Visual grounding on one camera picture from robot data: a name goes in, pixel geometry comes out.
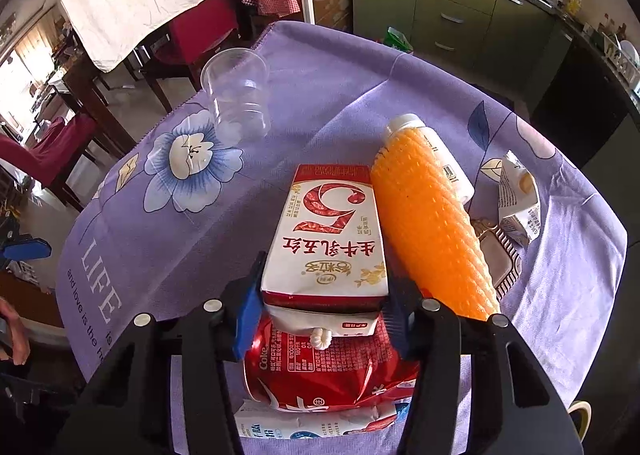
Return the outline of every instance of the table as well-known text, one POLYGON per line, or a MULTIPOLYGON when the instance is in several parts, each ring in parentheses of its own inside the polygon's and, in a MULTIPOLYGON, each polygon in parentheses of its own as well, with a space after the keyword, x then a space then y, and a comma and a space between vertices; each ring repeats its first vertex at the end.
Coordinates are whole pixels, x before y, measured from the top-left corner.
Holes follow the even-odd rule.
POLYGON ((62 80, 62 83, 68 88, 75 101, 80 101, 81 103, 81 106, 70 106, 70 108, 78 108, 80 111, 90 115, 102 130, 102 133, 108 137, 121 154, 126 154, 133 149, 136 142, 111 114, 96 93, 97 87, 94 85, 94 79, 100 73, 100 70, 97 69, 88 54, 80 51, 76 54, 75 59, 68 64, 68 69, 62 78, 57 82, 52 82, 52 85, 56 87, 58 93, 64 95, 65 92, 60 92, 56 86, 62 80))
MULTIPOLYGON (((521 250, 522 275, 501 305, 568 405, 607 326, 626 250, 625 230, 587 179, 507 108, 413 56, 289 21, 270 26, 257 51, 270 68, 272 128, 264 141, 214 146, 197 176, 175 179, 168 150, 177 136, 215 141, 206 97, 197 93, 111 169, 78 216, 56 294, 85 377, 136 314, 176 317, 244 276, 257 250, 270 246, 298 164, 371 164, 389 118, 414 112, 475 184, 472 218, 497 219, 498 183, 488 166, 482 171, 492 159, 511 149, 536 178, 542 233, 521 250)), ((172 365, 174 446, 185 453, 180 358, 172 365)), ((241 367, 227 368, 237 406, 245 396, 241 367)), ((468 429, 468 363, 459 399, 454 453, 468 429)), ((373 447, 385 454, 395 452, 401 429, 242 444, 249 454, 369 454, 373 447)))

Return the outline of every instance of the milk carton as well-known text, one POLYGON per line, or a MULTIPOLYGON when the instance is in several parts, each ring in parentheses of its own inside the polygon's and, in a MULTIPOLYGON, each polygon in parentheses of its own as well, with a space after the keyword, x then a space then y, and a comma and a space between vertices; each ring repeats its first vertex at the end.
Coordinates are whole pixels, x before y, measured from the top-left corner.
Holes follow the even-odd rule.
POLYGON ((373 334, 388 294, 369 168, 298 167, 271 244, 262 297, 274 326, 295 335, 373 334))

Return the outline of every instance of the white package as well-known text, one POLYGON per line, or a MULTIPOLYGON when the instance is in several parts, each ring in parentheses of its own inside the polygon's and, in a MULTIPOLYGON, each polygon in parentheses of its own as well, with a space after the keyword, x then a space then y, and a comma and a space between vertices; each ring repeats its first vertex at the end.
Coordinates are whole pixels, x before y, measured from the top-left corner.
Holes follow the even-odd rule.
POLYGON ((387 427, 396 419, 396 405, 321 413, 277 411, 265 403, 245 401, 234 415, 240 437, 309 439, 338 437, 387 427))
POLYGON ((500 227, 526 246, 540 234, 540 196, 533 175, 510 150, 502 158, 498 189, 500 227))

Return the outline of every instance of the blue flower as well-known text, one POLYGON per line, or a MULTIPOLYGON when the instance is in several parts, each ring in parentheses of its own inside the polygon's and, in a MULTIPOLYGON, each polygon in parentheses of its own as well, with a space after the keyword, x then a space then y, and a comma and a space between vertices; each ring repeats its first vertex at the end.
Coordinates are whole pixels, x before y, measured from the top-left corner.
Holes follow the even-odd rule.
POLYGON ((240 171, 241 155, 241 149, 227 148, 216 138, 208 110, 190 115, 159 135, 146 156, 145 172, 154 177, 146 188, 145 211, 162 209, 169 199, 176 211, 202 211, 216 201, 221 183, 240 171))

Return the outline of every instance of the white carton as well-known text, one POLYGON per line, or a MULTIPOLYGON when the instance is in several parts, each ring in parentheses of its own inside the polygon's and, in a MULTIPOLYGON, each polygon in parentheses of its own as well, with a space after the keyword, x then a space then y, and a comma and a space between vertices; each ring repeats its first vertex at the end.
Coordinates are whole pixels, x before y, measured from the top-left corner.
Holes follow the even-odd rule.
POLYGON ((526 246, 540 234, 540 196, 533 175, 510 150, 502 158, 498 217, 507 235, 526 246))
POLYGON ((245 401, 234 417, 240 437, 311 439, 379 430, 392 424, 397 414, 394 403, 347 411, 287 413, 264 403, 245 401))
POLYGON ((320 327, 334 336, 373 333, 388 289, 368 167, 298 167, 261 290, 285 332, 302 335, 320 327))

